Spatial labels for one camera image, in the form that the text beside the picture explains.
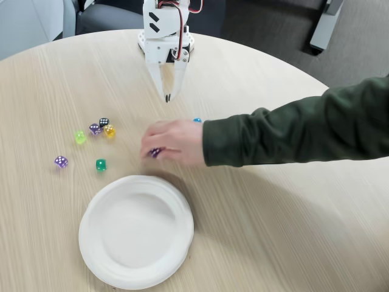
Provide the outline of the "person's hand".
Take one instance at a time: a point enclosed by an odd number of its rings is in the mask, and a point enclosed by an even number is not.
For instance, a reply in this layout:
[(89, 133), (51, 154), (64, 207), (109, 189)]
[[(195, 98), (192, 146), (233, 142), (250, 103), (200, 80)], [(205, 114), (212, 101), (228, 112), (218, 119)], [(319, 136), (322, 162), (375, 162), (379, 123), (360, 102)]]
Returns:
[(146, 158), (150, 151), (162, 151), (157, 159), (170, 159), (186, 165), (204, 165), (202, 147), (203, 124), (190, 120), (156, 122), (148, 127), (142, 137), (140, 156)]

